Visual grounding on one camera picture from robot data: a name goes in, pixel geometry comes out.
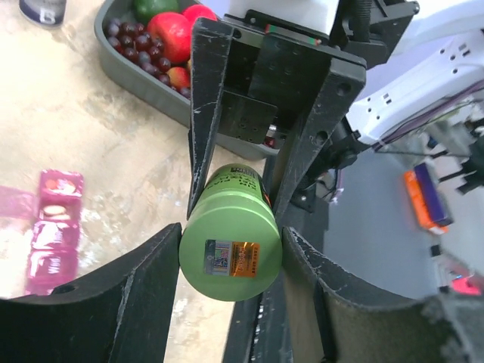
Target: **green can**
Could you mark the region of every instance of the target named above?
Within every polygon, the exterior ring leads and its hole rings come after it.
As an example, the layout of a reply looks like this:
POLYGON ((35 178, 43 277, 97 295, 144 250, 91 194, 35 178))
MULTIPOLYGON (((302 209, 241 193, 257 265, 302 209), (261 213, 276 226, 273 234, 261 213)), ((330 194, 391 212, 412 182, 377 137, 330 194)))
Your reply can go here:
POLYGON ((221 301, 249 299, 274 282, 281 236, 255 170, 229 164, 213 173, 181 237, 179 261, 191 286, 221 301))

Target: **table surface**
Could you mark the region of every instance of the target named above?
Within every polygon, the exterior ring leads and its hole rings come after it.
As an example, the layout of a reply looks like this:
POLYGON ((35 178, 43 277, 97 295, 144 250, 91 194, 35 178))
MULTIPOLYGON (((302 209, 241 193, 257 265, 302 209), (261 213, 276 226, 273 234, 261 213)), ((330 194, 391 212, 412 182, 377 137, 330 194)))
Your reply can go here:
MULTIPOLYGON (((35 191, 42 169, 85 176, 79 274, 185 223, 187 129, 103 73, 93 31, 102 0, 71 1, 64 25, 25 20, 0 2, 0 185, 35 191)), ((217 147, 212 167, 248 163, 217 147)), ((262 171, 263 162, 248 163, 262 171)), ((0 240, 0 296, 23 290, 29 241, 0 240)), ((232 304, 201 296, 180 277, 166 362, 220 361, 232 304)))

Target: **can lid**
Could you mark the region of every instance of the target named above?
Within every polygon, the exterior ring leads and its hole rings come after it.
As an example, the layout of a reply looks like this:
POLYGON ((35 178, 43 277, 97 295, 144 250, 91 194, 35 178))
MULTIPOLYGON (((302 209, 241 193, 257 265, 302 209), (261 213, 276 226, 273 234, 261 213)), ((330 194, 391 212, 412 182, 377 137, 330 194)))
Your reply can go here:
POLYGON ((203 295, 222 301, 241 301, 266 290, 282 264, 281 237, 273 216, 242 197, 236 203, 203 209, 191 216, 179 247, 188 282, 203 295))

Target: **apple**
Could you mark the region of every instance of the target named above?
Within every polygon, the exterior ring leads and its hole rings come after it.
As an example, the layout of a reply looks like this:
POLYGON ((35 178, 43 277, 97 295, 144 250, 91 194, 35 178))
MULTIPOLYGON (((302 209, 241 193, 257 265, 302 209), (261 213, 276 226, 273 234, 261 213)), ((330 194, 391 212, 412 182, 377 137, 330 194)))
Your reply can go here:
POLYGON ((162 40, 163 56, 171 63, 182 64, 190 57, 191 24, 183 15, 171 11, 155 15, 147 31, 162 40))
POLYGON ((207 19, 217 20, 215 13, 205 5, 196 4, 189 6, 182 12, 183 16, 190 22, 191 28, 193 28, 195 21, 199 17, 206 17, 207 19))
POLYGON ((173 67, 166 72, 170 83, 176 87, 177 90, 182 88, 190 88, 190 73, 184 67, 173 67))

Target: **grape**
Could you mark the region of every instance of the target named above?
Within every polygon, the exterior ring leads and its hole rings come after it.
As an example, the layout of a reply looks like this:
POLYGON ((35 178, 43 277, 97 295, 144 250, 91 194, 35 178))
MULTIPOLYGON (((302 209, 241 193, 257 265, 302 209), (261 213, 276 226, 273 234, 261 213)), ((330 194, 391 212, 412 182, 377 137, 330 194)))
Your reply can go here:
POLYGON ((153 76, 155 76, 156 78, 158 78, 159 76, 161 76, 161 70, 160 70, 160 68, 158 68, 156 66, 153 66, 153 68, 154 68, 153 76))
POLYGON ((162 40, 160 38, 155 38, 151 42, 154 47, 157 47, 161 53, 165 51, 165 45, 163 44, 162 40))
POLYGON ((172 67, 172 63, 166 58, 160 58, 157 61, 157 67, 160 68, 162 72, 168 72, 168 70, 172 67))
POLYGON ((135 47, 135 43, 133 42, 133 39, 130 36, 121 36, 121 38, 119 38, 119 41, 121 42, 121 45, 123 46, 124 49, 135 47))
POLYGON ((136 25, 136 31, 138 34, 143 34, 144 33, 144 25, 141 23, 137 23, 136 25))
POLYGON ((138 64, 141 66, 143 63, 151 63, 151 57, 146 51, 138 53, 138 64))
POLYGON ((113 47, 114 49, 117 50, 118 53, 123 53, 123 46, 121 45, 121 42, 118 40, 118 38, 114 38, 113 36, 110 36, 107 39, 107 42, 113 47))
POLYGON ((110 23, 106 28, 106 36, 118 36, 119 27, 115 23, 110 23))
POLYGON ((186 87, 181 87, 180 88, 180 95, 182 95, 183 97, 185 97, 189 100, 190 97, 191 97, 190 89, 186 88, 186 87))
POLYGON ((142 35, 142 36, 146 36, 146 37, 147 37, 147 39, 150 41, 150 43, 151 43, 151 41, 153 40, 153 37, 151 36, 151 34, 150 34, 149 32, 144 32, 144 33, 143 33, 143 34, 141 34, 141 35, 142 35))
POLYGON ((135 48, 137 51, 147 51, 151 47, 151 42, 146 36, 138 36, 135 39, 135 48))
POLYGON ((153 62, 156 62, 161 58, 161 51, 157 47, 151 47, 150 49, 148 49, 148 54, 150 55, 153 62))
POLYGON ((131 38, 134 38, 138 35, 138 28, 136 28, 135 24, 122 23, 120 29, 121 29, 121 33, 124 36, 129 36, 131 38))
POLYGON ((121 20, 120 20, 120 19, 118 19, 117 17, 115 17, 115 18, 111 19, 111 20, 110 20, 110 23, 111 23, 111 24, 114 24, 114 25, 117 25, 118 27, 119 27, 119 26, 121 26, 121 24, 122 24, 122 23, 121 23, 121 20))
POLYGON ((143 63, 141 65, 141 69, 148 73, 148 74, 151 74, 152 76, 154 76, 156 70, 154 69, 154 65, 153 64, 150 64, 150 63, 143 63))
POLYGON ((138 62, 138 52, 133 48, 126 48, 123 52, 124 57, 133 63, 138 62))
POLYGON ((169 81, 169 77, 166 74, 159 76, 158 80, 169 87, 172 85, 172 83, 169 81))

